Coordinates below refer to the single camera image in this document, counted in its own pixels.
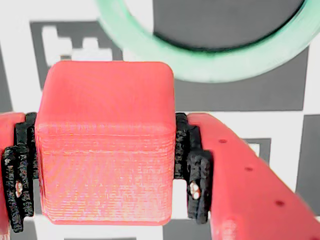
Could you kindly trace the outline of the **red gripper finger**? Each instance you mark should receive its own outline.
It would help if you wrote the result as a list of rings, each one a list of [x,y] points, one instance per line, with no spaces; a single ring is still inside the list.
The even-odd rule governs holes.
[[[35,146],[37,114],[0,115],[0,238],[21,233],[24,219],[34,215],[33,180],[38,178]]]
[[[214,240],[317,240],[320,224],[248,144],[207,113],[177,113],[174,177]]]

